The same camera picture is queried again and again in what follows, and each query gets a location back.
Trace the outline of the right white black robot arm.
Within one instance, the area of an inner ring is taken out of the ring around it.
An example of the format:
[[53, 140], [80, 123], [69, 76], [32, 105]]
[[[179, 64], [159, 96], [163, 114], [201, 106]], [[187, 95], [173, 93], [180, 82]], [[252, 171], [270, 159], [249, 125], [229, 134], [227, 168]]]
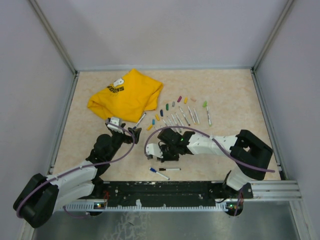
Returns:
[[147, 153], [161, 162], [178, 161], [182, 155], [225, 156], [236, 166], [226, 174], [220, 187], [224, 198], [235, 198], [244, 185], [262, 181], [267, 173], [273, 150], [251, 131], [242, 129], [236, 135], [210, 136], [193, 128], [184, 133], [170, 127], [158, 134], [159, 143], [149, 144]]

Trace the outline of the yellow printed t-shirt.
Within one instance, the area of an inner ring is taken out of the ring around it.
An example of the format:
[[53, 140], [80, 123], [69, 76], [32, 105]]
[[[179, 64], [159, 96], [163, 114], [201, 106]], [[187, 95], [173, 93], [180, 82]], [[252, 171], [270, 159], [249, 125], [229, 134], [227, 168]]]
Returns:
[[132, 69], [103, 90], [92, 95], [87, 103], [98, 117], [117, 117], [137, 123], [144, 112], [156, 110], [164, 84]]

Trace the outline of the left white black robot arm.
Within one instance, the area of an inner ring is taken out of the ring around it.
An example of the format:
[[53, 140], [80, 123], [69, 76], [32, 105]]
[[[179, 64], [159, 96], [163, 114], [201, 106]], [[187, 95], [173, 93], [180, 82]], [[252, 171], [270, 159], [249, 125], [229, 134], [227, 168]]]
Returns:
[[120, 128], [108, 125], [111, 134], [97, 137], [89, 156], [78, 166], [58, 174], [33, 175], [13, 204], [20, 219], [27, 221], [34, 229], [44, 225], [52, 214], [82, 197], [101, 197], [104, 186], [99, 183], [115, 162], [113, 159], [122, 144], [131, 146], [139, 142], [141, 128]]

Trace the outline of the blue cap whiteboard marker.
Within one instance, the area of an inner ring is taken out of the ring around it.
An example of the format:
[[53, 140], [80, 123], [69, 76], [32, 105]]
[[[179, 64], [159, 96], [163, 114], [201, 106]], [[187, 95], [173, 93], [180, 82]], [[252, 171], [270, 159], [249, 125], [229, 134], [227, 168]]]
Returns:
[[170, 178], [162, 173], [160, 173], [159, 171], [155, 170], [154, 168], [150, 167], [149, 170], [159, 176], [161, 176], [162, 178], [166, 179], [166, 180], [170, 180]]

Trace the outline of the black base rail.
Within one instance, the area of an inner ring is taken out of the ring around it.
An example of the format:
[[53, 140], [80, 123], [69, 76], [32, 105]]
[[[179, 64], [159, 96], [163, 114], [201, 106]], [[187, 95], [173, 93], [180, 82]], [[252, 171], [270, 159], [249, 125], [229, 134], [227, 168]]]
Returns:
[[82, 200], [101, 200], [96, 209], [133, 208], [142, 209], [191, 209], [217, 207], [227, 200], [252, 199], [250, 183], [234, 190], [218, 181], [111, 181], [98, 184], [93, 192]]

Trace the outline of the yellow cap rainbow marker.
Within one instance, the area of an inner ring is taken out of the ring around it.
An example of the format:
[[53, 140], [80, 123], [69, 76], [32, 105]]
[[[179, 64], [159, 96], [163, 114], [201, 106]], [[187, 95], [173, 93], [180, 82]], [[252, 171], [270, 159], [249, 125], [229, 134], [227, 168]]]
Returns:
[[187, 108], [188, 108], [188, 112], [189, 112], [189, 114], [190, 114], [190, 116], [191, 116], [191, 119], [192, 119], [192, 121], [193, 121], [193, 124], [196, 125], [196, 124], [197, 124], [197, 123], [196, 123], [196, 120], [195, 120], [195, 118], [194, 118], [193, 112], [192, 112], [191, 108], [189, 107], [189, 105], [187, 105]]

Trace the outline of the black cap marker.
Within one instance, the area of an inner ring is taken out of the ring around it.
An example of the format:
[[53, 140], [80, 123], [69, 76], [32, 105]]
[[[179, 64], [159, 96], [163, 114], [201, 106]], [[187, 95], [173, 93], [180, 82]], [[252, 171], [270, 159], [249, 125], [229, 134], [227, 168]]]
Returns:
[[164, 167], [160, 167], [158, 169], [160, 172], [164, 172], [164, 171], [181, 171], [181, 168], [179, 167], [171, 167], [171, 168], [164, 168]]

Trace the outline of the lime green cap marker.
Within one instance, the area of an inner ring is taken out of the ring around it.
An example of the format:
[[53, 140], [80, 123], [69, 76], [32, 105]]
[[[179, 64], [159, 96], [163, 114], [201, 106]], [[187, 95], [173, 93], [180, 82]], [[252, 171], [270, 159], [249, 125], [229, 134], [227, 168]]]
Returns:
[[206, 108], [206, 114], [207, 114], [208, 125], [211, 127], [211, 126], [212, 126], [212, 120], [211, 120], [211, 115], [210, 115], [209, 106], [207, 105], [205, 108]]

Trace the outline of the grey cap marker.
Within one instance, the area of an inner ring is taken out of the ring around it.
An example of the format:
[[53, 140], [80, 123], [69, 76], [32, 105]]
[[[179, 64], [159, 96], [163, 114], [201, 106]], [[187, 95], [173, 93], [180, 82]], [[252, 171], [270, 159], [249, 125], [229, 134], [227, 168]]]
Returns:
[[181, 118], [179, 117], [179, 115], [178, 115], [176, 112], [175, 112], [175, 116], [176, 116], [176, 118], [178, 119], [180, 125], [181, 125], [182, 127], [184, 127], [184, 124], [183, 124]]

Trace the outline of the navy cap white marker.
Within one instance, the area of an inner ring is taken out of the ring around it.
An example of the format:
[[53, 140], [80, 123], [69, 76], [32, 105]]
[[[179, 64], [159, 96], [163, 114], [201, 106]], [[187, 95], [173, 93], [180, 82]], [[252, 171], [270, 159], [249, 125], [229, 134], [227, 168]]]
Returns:
[[145, 118], [145, 116], [146, 116], [146, 112], [144, 112], [143, 114], [142, 114], [142, 116], [140, 117], [140, 119], [138, 120], [138, 122], [135, 124], [135, 126], [133, 127], [133, 129], [135, 130], [139, 125], [140, 125], [140, 123], [142, 122], [142, 120]]

